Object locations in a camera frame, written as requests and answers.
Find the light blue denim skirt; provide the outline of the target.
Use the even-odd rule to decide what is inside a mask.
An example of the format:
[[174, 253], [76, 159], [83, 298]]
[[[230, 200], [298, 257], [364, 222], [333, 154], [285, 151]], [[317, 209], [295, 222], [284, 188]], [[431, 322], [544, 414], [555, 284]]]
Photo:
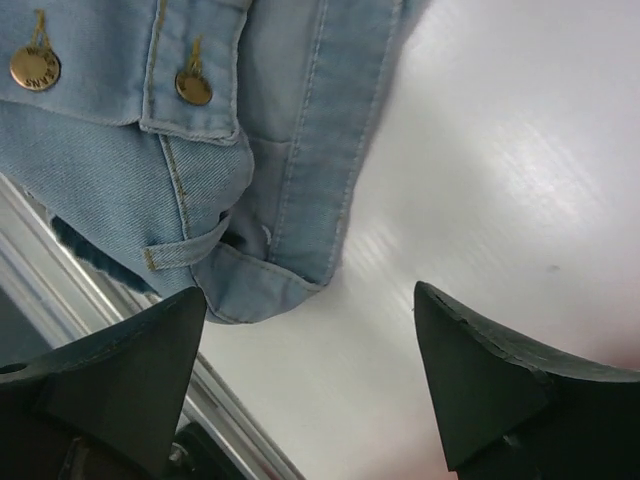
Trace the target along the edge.
[[[1, 171], [126, 286], [256, 323], [326, 287], [422, 1], [5, 1]], [[51, 88], [10, 73], [25, 46]], [[195, 106], [180, 72], [213, 91]]]

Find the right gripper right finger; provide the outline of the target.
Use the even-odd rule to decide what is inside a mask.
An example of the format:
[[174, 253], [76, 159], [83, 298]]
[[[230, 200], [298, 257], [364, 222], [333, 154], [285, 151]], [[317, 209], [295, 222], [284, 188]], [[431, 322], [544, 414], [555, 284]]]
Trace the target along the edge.
[[638, 372], [545, 345], [425, 282], [414, 319], [458, 478], [638, 478]]

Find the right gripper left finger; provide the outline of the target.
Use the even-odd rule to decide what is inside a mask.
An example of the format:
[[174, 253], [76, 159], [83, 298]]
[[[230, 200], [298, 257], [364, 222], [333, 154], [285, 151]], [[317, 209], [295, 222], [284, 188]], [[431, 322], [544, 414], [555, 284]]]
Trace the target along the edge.
[[204, 325], [190, 287], [1, 369], [4, 479], [159, 479]]

